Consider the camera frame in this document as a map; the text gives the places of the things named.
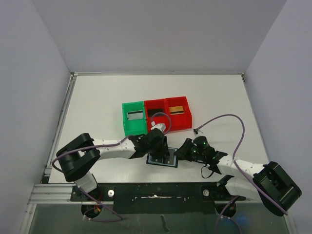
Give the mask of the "black credit card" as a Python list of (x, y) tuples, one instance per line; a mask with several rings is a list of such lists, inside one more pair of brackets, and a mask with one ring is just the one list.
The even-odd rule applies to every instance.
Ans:
[(163, 112), (163, 109), (162, 109), (162, 108), (158, 108), (158, 109), (148, 109), (148, 110), (147, 110), (148, 117), (152, 117), (152, 116), (155, 115), (156, 113), (160, 113), (160, 112)]

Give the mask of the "silver credit card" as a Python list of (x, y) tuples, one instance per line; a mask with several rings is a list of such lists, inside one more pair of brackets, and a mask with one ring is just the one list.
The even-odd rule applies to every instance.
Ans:
[(136, 120), (136, 119), (143, 119), (143, 111), (131, 111), (127, 113), (128, 120)]

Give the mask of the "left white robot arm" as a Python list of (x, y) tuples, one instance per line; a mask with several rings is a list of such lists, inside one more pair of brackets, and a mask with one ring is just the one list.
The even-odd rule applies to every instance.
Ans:
[(67, 182), (75, 183), (86, 193), (98, 189), (90, 169), (99, 160), (111, 158), (135, 159), (146, 154), (165, 159), (170, 156), (167, 137), (160, 129), (147, 134), (130, 135), (121, 140), (96, 140), (84, 133), (61, 148), (52, 162)]

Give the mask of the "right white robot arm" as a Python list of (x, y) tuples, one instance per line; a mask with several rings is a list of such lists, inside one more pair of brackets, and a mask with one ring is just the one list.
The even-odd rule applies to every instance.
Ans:
[(204, 136), (194, 140), (187, 138), (174, 154), (179, 160), (203, 163), (210, 171), (224, 175), (226, 181), (219, 182), (219, 185), (230, 195), (262, 202), (276, 216), (285, 215), (302, 195), (300, 188), (278, 163), (234, 159), (215, 150)]

